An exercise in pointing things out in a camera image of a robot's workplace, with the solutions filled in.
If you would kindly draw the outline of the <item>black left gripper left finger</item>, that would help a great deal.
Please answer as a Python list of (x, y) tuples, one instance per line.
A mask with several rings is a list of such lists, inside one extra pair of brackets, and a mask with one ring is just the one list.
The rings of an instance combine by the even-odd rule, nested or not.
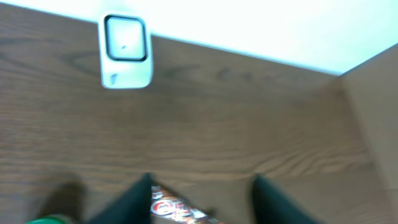
[(152, 177), (144, 174), (90, 224), (151, 224)]

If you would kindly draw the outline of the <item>green lid jar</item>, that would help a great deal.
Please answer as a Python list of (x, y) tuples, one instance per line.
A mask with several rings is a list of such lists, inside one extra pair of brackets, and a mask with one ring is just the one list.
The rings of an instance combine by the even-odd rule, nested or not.
[(76, 224), (76, 221), (68, 216), (56, 214), (37, 218), (26, 224)]

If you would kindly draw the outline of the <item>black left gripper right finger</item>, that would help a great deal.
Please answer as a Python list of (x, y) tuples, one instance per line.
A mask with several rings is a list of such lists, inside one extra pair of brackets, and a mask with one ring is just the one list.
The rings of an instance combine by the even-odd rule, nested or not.
[(318, 224), (263, 176), (253, 179), (251, 201), (258, 224)]

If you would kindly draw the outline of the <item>white barcode scanner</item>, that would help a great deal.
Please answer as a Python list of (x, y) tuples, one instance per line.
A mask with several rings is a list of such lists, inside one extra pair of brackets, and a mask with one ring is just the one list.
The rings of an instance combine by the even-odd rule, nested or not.
[(98, 21), (101, 83), (107, 89), (141, 89), (152, 81), (154, 59), (144, 19), (110, 12)]

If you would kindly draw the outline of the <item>red Top chocolate bar wrapper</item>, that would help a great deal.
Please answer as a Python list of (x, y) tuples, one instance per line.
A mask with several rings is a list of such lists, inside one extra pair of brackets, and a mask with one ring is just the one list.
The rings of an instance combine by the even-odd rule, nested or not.
[(152, 185), (151, 191), (150, 212), (155, 217), (183, 224), (221, 223), (161, 185)]

